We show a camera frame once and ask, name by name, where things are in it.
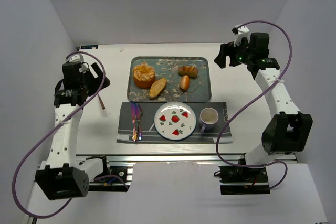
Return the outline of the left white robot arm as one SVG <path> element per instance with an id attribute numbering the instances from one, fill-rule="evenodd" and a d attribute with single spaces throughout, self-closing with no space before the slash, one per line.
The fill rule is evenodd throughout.
<path id="1" fill-rule="evenodd" d="M 62 66 L 63 79 L 55 86 L 55 124 L 46 165 L 35 174 L 35 181 L 49 200 L 84 197 L 89 183 L 107 175 L 109 165 L 103 155 L 76 161 L 79 122 L 83 105 L 99 87 L 107 87 L 109 79 L 97 63 L 68 62 Z"/>

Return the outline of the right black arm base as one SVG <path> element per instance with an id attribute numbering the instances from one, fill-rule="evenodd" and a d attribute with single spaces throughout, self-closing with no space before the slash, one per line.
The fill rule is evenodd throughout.
<path id="1" fill-rule="evenodd" d="M 219 178 L 222 195 L 265 195 L 270 186 L 265 165 L 257 168 L 219 166 L 214 177 Z"/>

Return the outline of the long brown bread roll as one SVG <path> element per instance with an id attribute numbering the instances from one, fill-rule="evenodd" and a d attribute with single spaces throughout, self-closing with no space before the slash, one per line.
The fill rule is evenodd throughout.
<path id="1" fill-rule="evenodd" d="M 165 78 L 161 78 L 158 81 L 154 82 L 150 88 L 149 98 L 155 99 L 163 91 L 166 84 L 167 80 Z"/>

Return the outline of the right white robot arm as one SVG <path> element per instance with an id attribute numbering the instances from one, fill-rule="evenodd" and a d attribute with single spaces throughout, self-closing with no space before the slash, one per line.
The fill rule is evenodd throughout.
<path id="1" fill-rule="evenodd" d="M 313 124 L 310 114 L 295 105 L 285 84 L 280 81 L 280 66 L 269 57 L 269 35 L 252 33 L 239 35 L 235 41 L 221 44 L 215 63 L 220 68 L 246 65 L 262 90 L 269 107 L 271 121 L 261 136 L 261 143 L 243 156 L 248 167 L 266 165 L 278 157 L 302 152 Z"/>

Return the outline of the round orange brioche bread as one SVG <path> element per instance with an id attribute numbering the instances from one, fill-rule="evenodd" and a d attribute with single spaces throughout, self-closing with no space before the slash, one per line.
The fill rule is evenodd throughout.
<path id="1" fill-rule="evenodd" d="M 155 82 L 155 69 L 147 63 L 141 63 L 133 68 L 133 80 L 139 88 L 150 88 Z"/>

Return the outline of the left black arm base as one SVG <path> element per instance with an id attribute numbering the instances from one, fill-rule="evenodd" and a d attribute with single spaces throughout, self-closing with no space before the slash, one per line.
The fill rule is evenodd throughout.
<path id="1" fill-rule="evenodd" d="M 90 182 L 100 183 L 103 187 L 119 183 L 127 183 L 127 168 L 113 167 L 105 155 L 91 156 L 84 162 Z"/>

